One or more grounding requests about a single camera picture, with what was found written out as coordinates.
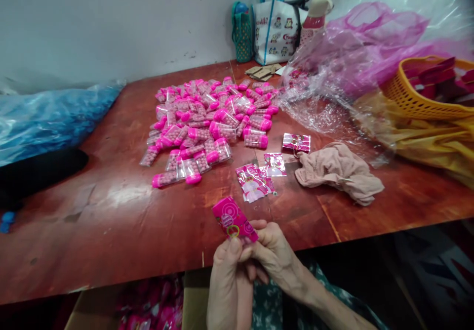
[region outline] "white tote bag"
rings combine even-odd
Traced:
[[[252,7],[255,18],[255,61],[262,66],[288,61],[296,50],[298,23],[302,25],[305,22],[308,12],[279,0]],[[296,10],[299,10],[299,21]]]

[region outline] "orange plastic basket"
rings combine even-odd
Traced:
[[[419,70],[419,72],[421,72],[444,60],[444,58],[437,56],[407,58],[400,62],[395,77],[382,84],[380,89],[387,98],[394,100],[398,106],[403,109],[408,118],[453,120],[472,116],[474,114],[474,108],[459,104],[438,103],[421,96],[413,89],[404,73],[404,69],[411,71]],[[456,68],[470,71],[474,69],[474,63],[457,59]]]

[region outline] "wooden table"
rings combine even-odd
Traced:
[[[334,188],[301,187],[298,162],[286,164],[287,177],[274,178],[278,196],[244,203],[235,169],[262,161],[265,151],[242,142],[199,185],[152,189],[168,158],[138,165],[155,121],[155,92],[199,78],[240,82],[253,65],[232,61],[129,84],[82,146],[90,156],[85,170],[29,198],[11,233],[0,235],[0,304],[209,266],[224,239],[211,207],[227,195],[249,219],[277,222],[295,250],[474,216],[471,190],[402,158],[373,171],[385,190],[368,207]],[[273,121],[268,152],[281,150],[284,132],[311,134],[312,150],[331,141],[283,112]]]

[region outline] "fingernail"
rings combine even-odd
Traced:
[[[231,240],[231,253],[236,254],[238,252],[240,240],[238,238],[232,238]]]

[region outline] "blue plastic bag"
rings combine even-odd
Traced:
[[[89,89],[0,95],[0,166],[79,145],[125,84],[116,81]]]

